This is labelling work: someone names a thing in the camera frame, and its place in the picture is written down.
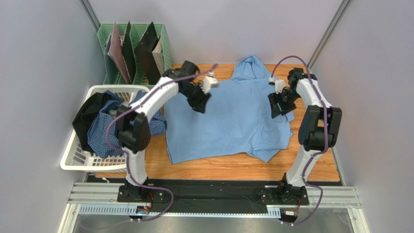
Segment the light blue long sleeve shirt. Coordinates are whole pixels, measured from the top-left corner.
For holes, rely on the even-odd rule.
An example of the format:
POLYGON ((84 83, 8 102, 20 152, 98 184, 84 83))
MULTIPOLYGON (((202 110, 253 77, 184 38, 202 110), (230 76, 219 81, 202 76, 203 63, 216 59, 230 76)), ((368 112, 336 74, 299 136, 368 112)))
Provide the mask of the light blue long sleeve shirt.
POLYGON ((166 144, 173 164, 245 152, 268 162, 287 148, 293 113, 271 117, 268 68, 251 55, 234 68, 229 80, 211 90, 206 111, 199 113, 178 94, 164 105, 166 144))

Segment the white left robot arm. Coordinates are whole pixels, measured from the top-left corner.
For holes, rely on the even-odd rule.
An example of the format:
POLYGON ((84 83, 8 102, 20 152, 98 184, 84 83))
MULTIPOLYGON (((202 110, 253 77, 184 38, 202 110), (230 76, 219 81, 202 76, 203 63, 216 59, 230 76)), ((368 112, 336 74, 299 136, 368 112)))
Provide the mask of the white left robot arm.
POLYGON ((126 182, 119 188, 118 202, 150 202, 155 187, 145 182, 145 150, 151 141, 150 121, 155 113, 172 97, 182 94, 192 110, 204 113, 211 97, 210 90, 218 87, 211 69, 200 72, 197 65, 185 61, 181 68, 168 69, 155 86, 140 100, 120 107, 108 130, 115 131, 121 151, 126 158, 126 182))

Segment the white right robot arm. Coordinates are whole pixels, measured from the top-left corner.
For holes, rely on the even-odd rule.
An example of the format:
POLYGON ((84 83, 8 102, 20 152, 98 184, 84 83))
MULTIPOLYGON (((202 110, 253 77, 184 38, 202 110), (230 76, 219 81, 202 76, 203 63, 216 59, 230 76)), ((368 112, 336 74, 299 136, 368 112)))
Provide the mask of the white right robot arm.
POLYGON ((308 176, 317 160, 336 144, 342 119, 342 110, 327 101, 314 74, 294 68, 289 72, 288 83, 273 76, 269 78, 269 84, 275 88, 268 95, 272 118, 295 110, 297 99, 306 107, 298 131, 298 154, 277 188, 276 197, 284 204, 297 203, 304 198, 308 176))

